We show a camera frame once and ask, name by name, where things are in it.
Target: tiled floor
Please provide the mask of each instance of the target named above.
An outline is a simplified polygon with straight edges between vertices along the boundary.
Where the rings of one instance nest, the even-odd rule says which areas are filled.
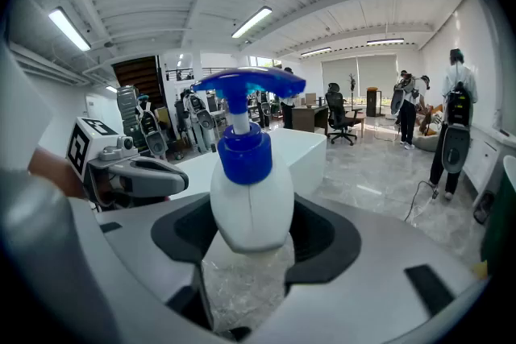
[[[326,171],[317,195],[357,208],[405,219],[418,182],[428,180],[433,153],[406,150],[399,144],[393,121],[368,118],[364,137],[354,146],[345,139],[327,144]],[[274,122],[272,128],[281,127]],[[452,201],[444,195],[446,173],[439,195],[421,184],[407,225],[415,226],[471,267],[480,260],[484,227],[472,217],[474,189],[464,176]],[[273,256],[226,256],[210,252],[203,262],[206,291],[216,330],[245,325],[255,329],[277,308],[284,294],[283,274],[293,264],[292,241]]]

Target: black pants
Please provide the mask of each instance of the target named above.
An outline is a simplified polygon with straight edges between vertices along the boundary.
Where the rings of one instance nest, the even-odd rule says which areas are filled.
[[[261,109],[261,103],[258,104],[258,115],[260,116],[260,126],[268,126],[268,116],[264,115],[264,111]]]
[[[446,130],[448,129],[448,125],[446,123],[443,124],[441,128],[441,132],[439,135],[439,142],[437,143],[437,149],[434,154],[434,162],[432,162],[432,169],[430,171],[430,182],[434,185],[439,183],[441,179],[441,175],[443,175],[444,166],[443,166],[443,143],[444,136],[446,134]],[[460,172],[457,173],[448,173],[448,178],[446,179],[446,192],[447,193],[455,193],[457,189],[457,184],[459,183],[459,175]]]
[[[281,103],[281,110],[283,111],[283,127],[285,129],[292,129],[292,106]]]
[[[402,141],[412,145],[412,134],[416,123],[416,107],[413,103],[404,100],[400,109],[402,121]]]

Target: black office chair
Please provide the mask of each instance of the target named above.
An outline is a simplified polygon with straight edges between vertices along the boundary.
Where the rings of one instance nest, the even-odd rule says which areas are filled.
[[[339,132],[332,132],[328,134],[327,138],[330,138],[330,135],[335,135],[335,137],[331,139],[331,143],[335,143],[337,138],[345,138],[349,141],[350,145],[353,145],[353,141],[351,141],[349,137],[352,136],[356,141],[357,136],[344,131],[347,128],[353,127],[357,124],[356,114],[360,109],[353,110],[353,112],[355,112],[353,119],[346,118],[346,112],[344,111],[344,99],[342,94],[339,92],[339,85],[336,83],[330,83],[328,86],[328,92],[326,94],[326,102],[330,108],[328,125],[330,125],[333,129],[339,130]]]

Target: pump dispenser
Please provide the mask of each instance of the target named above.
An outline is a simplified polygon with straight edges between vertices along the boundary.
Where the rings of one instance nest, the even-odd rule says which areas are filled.
[[[306,81],[274,68],[229,69],[205,77],[192,89],[216,89],[227,99],[233,125],[218,142],[220,160],[211,177],[210,203],[227,245],[241,254],[281,247],[293,215],[293,184],[270,136],[248,120],[247,96],[257,90],[290,97]]]

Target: blue pump head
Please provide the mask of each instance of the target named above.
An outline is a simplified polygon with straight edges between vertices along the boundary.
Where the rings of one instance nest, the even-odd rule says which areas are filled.
[[[244,67],[228,69],[205,77],[192,85],[194,91],[215,89],[218,97],[227,99],[229,111],[245,117],[249,123],[248,95],[263,90],[279,97],[290,97],[305,89],[306,81],[280,69]],[[247,133],[236,134],[229,126],[218,142],[218,153],[224,172],[236,184],[255,184],[265,179],[273,167],[271,139],[251,123]]]

